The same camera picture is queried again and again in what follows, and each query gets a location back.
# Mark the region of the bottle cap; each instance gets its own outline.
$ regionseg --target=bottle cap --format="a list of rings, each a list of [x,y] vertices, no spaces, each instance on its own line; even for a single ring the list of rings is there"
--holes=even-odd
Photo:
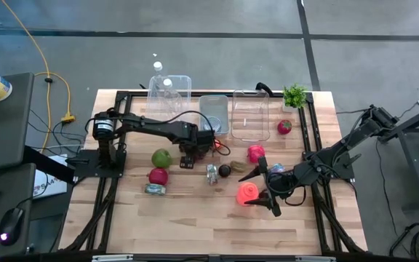
[[[165,79],[164,81],[163,81],[163,85],[165,86],[165,87],[172,87],[172,81],[171,81],[171,79]]]
[[[240,185],[239,191],[237,192],[237,202],[242,206],[248,206],[245,204],[246,201],[254,200],[258,198],[258,187],[254,183],[245,182]]]
[[[154,64],[153,64],[153,67],[154,67],[154,70],[157,72],[157,71],[161,71],[161,70],[163,70],[163,64],[161,64],[161,62],[159,62],[159,61],[156,61]]]

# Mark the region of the computer mouse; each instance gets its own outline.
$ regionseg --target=computer mouse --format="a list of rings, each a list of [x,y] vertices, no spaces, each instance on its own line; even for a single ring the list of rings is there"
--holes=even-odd
[[[14,207],[3,215],[0,223],[0,243],[1,245],[13,245],[20,235],[24,211]]]

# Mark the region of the orange cap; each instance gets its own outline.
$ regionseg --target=orange cap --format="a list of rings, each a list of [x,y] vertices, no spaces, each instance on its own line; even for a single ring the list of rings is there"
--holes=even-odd
[[[245,182],[240,185],[239,191],[237,192],[237,202],[240,205],[248,206],[245,204],[246,201],[250,201],[258,198],[258,187],[254,183]]]

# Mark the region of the potted plant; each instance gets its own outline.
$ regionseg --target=potted plant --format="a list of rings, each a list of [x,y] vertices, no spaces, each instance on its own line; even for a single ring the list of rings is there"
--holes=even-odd
[[[282,103],[282,110],[284,112],[296,112],[306,103],[306,88],[304,86],[293,84],[289,89],[284,86],[284,102]]]

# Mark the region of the red strawberry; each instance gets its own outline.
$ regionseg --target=red strawberry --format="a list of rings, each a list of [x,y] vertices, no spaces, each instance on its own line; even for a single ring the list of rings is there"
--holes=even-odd
[[[292,123],[289,120],[282,120],[277,124],[277,132],[281,135],[286,135],[292,130]]]

